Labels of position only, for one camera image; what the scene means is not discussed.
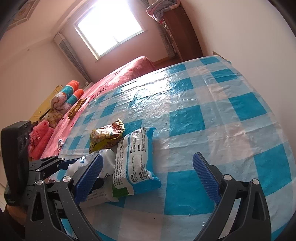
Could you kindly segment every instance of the wooden cabinet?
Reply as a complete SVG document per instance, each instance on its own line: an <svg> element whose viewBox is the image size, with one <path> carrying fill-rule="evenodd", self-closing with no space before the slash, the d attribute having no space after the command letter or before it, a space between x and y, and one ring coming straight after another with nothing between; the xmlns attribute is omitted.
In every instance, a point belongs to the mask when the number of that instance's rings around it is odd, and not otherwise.
<svg viewBox="0 0 296 241"><path fill-rule="evenodd" d="M165 12L163 19L162 26L168 40L183 62L203 57L192 24L182 6Z"/></svg>

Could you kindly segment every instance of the wet wipes package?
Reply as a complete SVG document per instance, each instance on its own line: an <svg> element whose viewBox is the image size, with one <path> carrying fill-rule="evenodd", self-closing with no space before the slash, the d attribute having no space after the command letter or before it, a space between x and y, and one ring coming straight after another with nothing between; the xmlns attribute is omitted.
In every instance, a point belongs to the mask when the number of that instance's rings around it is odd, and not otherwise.
<svg viewBox="0 0 296 241"><path fill-rule="evenodd" d="M113 174L113 197L140 194L161 187L153 173L153 127L141 127L118 144Z"/></svg>

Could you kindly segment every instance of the window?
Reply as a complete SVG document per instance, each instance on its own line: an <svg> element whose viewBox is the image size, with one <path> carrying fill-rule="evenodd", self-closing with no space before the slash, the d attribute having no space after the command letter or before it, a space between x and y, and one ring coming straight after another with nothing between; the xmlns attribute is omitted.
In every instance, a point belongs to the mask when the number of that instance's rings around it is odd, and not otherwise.
<svg viewBox="0 0 296 241"><path fill-rule="evenodd" d="M97 59L143 32L125 0L99 0L76 23L76 30Z"/></svg>

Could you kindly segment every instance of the bed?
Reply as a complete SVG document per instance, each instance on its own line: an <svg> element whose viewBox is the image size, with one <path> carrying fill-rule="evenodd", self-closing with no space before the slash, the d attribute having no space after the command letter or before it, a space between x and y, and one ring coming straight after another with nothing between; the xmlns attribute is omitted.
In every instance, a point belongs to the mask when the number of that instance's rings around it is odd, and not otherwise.
<svg viewBox="0 0 296 241"><path fill-rule="evenodd" d="M260 181L272 240L294 213L296 165L288 140L261 96L221 57L157 70L96 96L69 132L59 157L88 154L91 130L117 118L127 133L156 127L154 173L162 187L83 209L104 241L192 241L214 209L192 166L198 151L223 174ZM61 170L51 179L64 174ZM237 208L235 202L229 221ZM63 224L74 235L67 220Z"/></svg>
<svg viewBox="0 0 296 241"><path fill-rule="evenodd" d="M72 120L69 120L67 117L68 114L66 114L64 118L58 123L41 158L59 154L59 139L62 139L63 141L66 140L73 125L76 123L79 116L87 107L89 102L91 102L94 98L96 98L100 94L104 94L105 92L114 89L121 84L136 79L137 77L150 73L154 70L155 67L153 63L147 57L138 57L113 71L112 73L101 79L99 82L94 84L92 87L90 87L81 97L81 99L87 98L87 101L82 105L74 118Z"/></svg>

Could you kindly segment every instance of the white plastic bottle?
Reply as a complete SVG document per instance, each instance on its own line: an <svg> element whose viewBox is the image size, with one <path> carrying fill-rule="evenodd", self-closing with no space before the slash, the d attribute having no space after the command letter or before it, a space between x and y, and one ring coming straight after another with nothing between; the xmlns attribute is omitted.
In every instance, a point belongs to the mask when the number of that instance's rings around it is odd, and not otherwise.
<svg viewBox="0 0 296 241"><path fill-rule="evenodd" d="M102 149L99 154L103 156L103 168L99 174L100 178L112 176L114 172L115 153L111 149Z"/></svg>
<svg viewBox="0 0 296 241"><path fill-rule="evenodd" d="M85 158L85 156L79 158L73 164L69 164L68 170L67 170L67 175L73 176L74 173L78 170L78 168L87 165L87 163L88 163L88 160Z"/></svg>

